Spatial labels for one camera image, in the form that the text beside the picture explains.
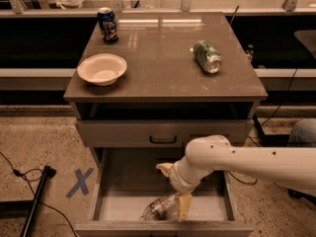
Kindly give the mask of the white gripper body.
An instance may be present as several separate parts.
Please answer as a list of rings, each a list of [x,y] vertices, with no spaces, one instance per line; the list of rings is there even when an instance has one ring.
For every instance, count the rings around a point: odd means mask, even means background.
[[[187,158],[182,158],[172,165],[169,171],[169,180],[178,193],[191,193],[200,184],[200,181],[210,173],[210,170],[198,169],[192,166]]]

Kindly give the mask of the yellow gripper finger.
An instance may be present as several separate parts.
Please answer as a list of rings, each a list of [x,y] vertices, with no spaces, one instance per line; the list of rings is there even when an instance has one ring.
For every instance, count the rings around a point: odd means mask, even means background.
[[[184,221],[188,217],[192,197],[191,194],[177,195],[177,219],[179,222]]]
[[[156,165],[156,169],[160,170],[162,174],[167,178],[170,177],[172,167],[173,163],[160,163]]]

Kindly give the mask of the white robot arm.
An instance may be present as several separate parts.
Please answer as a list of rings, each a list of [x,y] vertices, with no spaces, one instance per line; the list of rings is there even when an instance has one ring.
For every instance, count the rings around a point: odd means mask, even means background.
[[[192,192],[215,171],[233,171],[316,196],[316,149],[312,147],[235,147],[222,135],[191,140],[182,159],[156,166],[176,194],[177,220],[189,216]]]

